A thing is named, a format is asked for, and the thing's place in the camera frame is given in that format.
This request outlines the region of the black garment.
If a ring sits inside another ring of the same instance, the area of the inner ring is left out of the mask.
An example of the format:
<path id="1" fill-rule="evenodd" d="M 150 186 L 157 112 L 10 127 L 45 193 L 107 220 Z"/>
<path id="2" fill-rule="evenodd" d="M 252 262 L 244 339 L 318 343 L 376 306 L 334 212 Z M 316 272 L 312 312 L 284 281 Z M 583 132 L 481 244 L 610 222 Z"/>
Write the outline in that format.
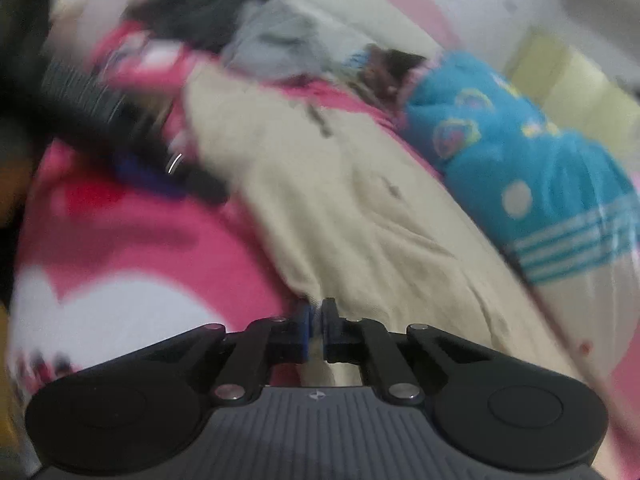
<path id="1" fill-rule="evenodd" d="M 248 6 L 267 0 L 143 0 L 126 10 L 126 18 L 152 35 L 178 40 L 195 50 L 218 54 L 238 30 Z"/>

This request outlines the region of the blue pink floral quilt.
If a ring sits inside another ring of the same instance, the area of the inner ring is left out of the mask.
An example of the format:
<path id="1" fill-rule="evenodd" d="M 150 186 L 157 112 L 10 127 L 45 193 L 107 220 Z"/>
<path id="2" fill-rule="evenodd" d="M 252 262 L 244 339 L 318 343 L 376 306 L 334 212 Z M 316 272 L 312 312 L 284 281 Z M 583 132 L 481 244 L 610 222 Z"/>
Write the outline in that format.
<path id="1" fill-rule="evenodd" d="M 596 372 L 623 362 L 639 323 L 639 197 L 600 144 L 552 124 L 469 53 L 411 66 L 399 131 Z"/>

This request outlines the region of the grey sweatshirt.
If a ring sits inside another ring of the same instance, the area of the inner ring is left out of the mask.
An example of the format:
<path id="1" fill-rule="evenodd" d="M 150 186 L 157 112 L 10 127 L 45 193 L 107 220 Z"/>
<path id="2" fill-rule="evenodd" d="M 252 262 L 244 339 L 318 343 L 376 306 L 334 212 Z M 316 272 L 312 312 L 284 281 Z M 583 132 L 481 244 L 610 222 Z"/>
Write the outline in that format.
<path id="1" fill-rule="evenodd" d="M 247 3 L 220 62 L 263 82 L 318 78 L 369 39 L 356 28 L 299 0 Z"/>

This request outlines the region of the pink floral bed sheet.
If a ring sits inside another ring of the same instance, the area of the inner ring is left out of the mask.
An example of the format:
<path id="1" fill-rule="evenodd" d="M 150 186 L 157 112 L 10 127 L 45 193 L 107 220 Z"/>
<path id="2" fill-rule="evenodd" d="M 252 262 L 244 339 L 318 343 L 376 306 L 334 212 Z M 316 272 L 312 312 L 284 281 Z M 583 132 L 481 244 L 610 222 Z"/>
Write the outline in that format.
<path id="1" fill-rule="evenodd" d="M 17 399 L 206 323 L 236 332 L 295 297 L 239 202 L 152 191 L 60 142 L 11 160 L 21 206 L 1 225 L 4 362 Z"/>

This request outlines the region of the beige trousers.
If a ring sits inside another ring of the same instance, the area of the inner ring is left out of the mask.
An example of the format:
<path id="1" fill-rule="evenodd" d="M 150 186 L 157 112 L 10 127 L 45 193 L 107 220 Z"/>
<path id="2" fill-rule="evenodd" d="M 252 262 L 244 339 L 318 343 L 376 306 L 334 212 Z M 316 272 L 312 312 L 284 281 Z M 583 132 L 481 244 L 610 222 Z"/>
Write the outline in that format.
<path id="1" fill-rule="evenodd" d="M 330 84 L 266 87 L 213 65 L 194 70 L 182 102 L 198 157 L 292 292 L 578 376 L 532 296 L 378 110 Z"/>

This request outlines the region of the yellow-green wardrobe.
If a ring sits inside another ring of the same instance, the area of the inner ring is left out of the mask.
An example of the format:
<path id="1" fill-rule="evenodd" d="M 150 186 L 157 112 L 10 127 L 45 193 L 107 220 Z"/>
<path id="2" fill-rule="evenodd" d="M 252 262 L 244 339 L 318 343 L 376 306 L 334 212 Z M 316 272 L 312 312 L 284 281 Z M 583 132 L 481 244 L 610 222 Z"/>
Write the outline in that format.
<path id="1" fill-rule="evenodd" d="M 512 84 L 560 128 L 603 144 L 639 169 L 639 99 L 575 47 L 532 28 L 506 66 Z"/>

